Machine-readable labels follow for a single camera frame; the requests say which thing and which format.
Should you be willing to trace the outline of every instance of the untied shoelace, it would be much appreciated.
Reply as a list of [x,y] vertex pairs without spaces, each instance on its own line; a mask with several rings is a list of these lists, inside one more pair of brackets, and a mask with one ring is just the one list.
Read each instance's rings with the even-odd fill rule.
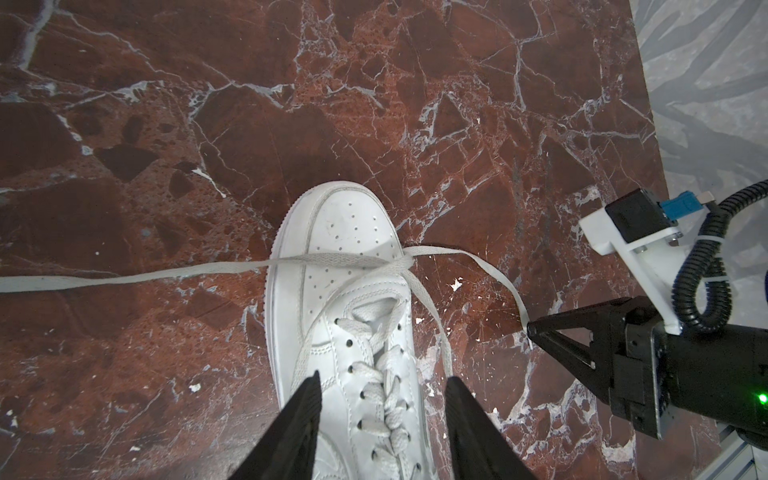
[[[439,331],[443,369],[445,370],[446,377],[453,375],[451,345],[445,334],[445,329],[440,320],[437,307],[435,307],[435,303],[432,301],[432,298],[429,296],[424,285],[410,271],[411,266],[414,264],[414,257],[459,253],[472,258],[488,275],[493,277],[511,292],[518,307],[523,331],[525,331],[525,328],[528,325],[528,311],[523,304],[520,294],[512,282],[490,263],[472,253],[453,248],[418,245],[414,247],[406,247],[403,249],[403,252],[405,254],[404,256],[392,261],[383,260],[377,257],[359,256],[352,253],[308,253],[295,257],[254,262],[203,263],[201,265],[158,270],[156,272],[140,273],[138,275],[100,279],[88,279],[77,276],[6,276],[0,277],[0,293],[66,290],[81,286],[139,283],[149,280],[184,278],[188,276],[220,273],[245,273],[263,266],[278,265],[281,263],[299,263],[327,267],[372,267],[370,271],[342,283],[325,302],[325,306],[314,317],[307,330],[304,343],[299,351],[296,368],[293,371],[291,393],[298,388],[306,377],[307,364],[312,349],[312,331],[319,324],[320,320],[325,318],[324,313],[327,306],[331,305],[339,294],[345,291],[348,286],[359,282],[368,276],[376,275],[399,275],[408,283],[411,292],[417,299],[419,299],[419,302],[424,305],[427,311],[429,311],[430,316],[435,320]],[[379,328],[376,333],[373,333],[370,326],[367,324],[354,319],[338,319],[336,324],[358,338],[365,339],[370,343],[372,351],[376,353],[384,347],[386,339],[392,334],[392,331],[396,326],[395,319],[402,315],[401,310],[405,304],[405,302],[400,301],[389,316],[389,319],[384,322],[382,327]],[[388,449],[374,450],[372,456],[376,457],[376,460],[386,471],[391,471],[393,474],[400,471],[403,473],[410,472],[407,477],[404,475],[404,478],[411,478],[417,472],[419,464],[410,465],[408,460],[400,455],[405,450],[405,445],[409,439],[408,432],[400,426],[402,422],[402,411],[405,409],[406,404],[400,399],[399,379],[391,375],[386,375],[386,372],[389,370],[389,360],[392,356],[397,355],[398,353],[403,353],[403,350],[399,346],[395,346],[382,354],[375,366],[369,366],[363,362],[355,362],[353,364],[353,368],[358,369],[358,372],[369,380],[363,393],[368,395],[372,401],[382,405],[385,413],[384,423],[370,420],[364,422],[361,420],[358,427],[373,435],[389,438],[392,451],[389,452]]]

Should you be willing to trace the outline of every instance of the red marble surface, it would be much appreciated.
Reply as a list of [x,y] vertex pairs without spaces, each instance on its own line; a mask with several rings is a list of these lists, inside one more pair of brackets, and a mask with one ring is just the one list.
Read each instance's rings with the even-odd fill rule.
[[[302,192],[345,179],[404,244],[499,266],[533,318],[639,293],[577,225],[666,192],[624,0],[8,0],[0,61],[0,275],[263,259]],[[415,270],[540,478],[691,478],[716,455],[710,420],[656,442],[612,418],[472,264]],[[0,475],[226,478],[277,412],[263,285],[1,295]],[[436,329],[414,317],[449,478]]]

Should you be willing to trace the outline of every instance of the sneaker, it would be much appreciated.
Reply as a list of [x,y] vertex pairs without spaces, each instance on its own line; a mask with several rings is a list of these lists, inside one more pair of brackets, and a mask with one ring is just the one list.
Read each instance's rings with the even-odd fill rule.
[[[336,255],[323,262],[318,253]],[[283,221],[271,258],[307,254],[314,254],[311,264],[270,266],[264,304],[280,407],[293,386],[316,370],[320,374],[323,410],[313,477],[434,478],[416,375],[411,290],[401,274],[382,268],[399,261],[407,269],[412,260],[384,206],[350,182],[309,190]]]

